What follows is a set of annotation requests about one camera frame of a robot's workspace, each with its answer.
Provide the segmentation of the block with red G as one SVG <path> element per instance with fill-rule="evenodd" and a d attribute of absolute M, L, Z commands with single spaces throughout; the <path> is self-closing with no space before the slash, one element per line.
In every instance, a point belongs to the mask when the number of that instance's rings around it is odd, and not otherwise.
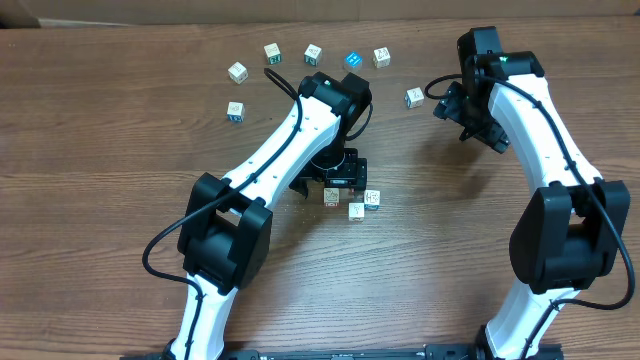
<path fill-rule="evenodd" d="M 338 207 L 340 202 L 340 190 L 338 188 L 325 188 L 323 190 L 325 207 Z"/>

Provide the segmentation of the block with blue H side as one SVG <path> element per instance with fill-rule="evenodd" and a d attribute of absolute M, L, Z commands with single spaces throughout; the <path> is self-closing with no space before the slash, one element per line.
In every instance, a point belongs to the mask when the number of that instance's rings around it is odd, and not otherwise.
<path fill-rule="evenodd" d="M 364 192 L 364 208 L 366 210 L 378 210 L 380 207 L 381 193 L 379 190 L 369 190 Z"/>

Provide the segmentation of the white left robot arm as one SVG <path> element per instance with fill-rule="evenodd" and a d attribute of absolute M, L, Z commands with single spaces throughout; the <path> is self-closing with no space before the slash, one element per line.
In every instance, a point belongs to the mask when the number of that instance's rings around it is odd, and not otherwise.
<path fill-rule="evenodd" d="M 293 88 L 279 74 L 266 76 L 294 104 L 281 125 L 222 178 L 203 174 L 194 184 L 178 250 L 184 256 L 188 298 L 180 332 L 165 359 L 217 359 L 237 292 L 266 260 L 273 210 L 288 190 L 307 195 L 310 181 L 361 192 L 367 161 L 346 142 L 352 127 L 373 110 L 370 84 L 349 73 L 337 81 L 317 72 Z"/>

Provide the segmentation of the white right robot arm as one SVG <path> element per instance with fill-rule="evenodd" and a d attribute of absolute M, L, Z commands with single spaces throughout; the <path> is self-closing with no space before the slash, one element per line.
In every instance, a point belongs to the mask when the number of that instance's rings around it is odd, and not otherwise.
<path fill-rule="evenodd" d="M 461 54 L 461 71 L 438 96 L 435 116 L 462 125 L 497 151 L 513 147 L 531 198 L 512 232 L 509 258 L 514 284 L 498 313 L 478 335 L 478 356 L 548 359 L 539 342 L 567 305 L 603 309 L 579 299 L 621 258 L 627 276 L 617 310 L 635 291 L 633 264 L 621 234 L 630 194 L 607 182 L 579 150 L 561 120 L 544 71 L 531 52 Z"/>

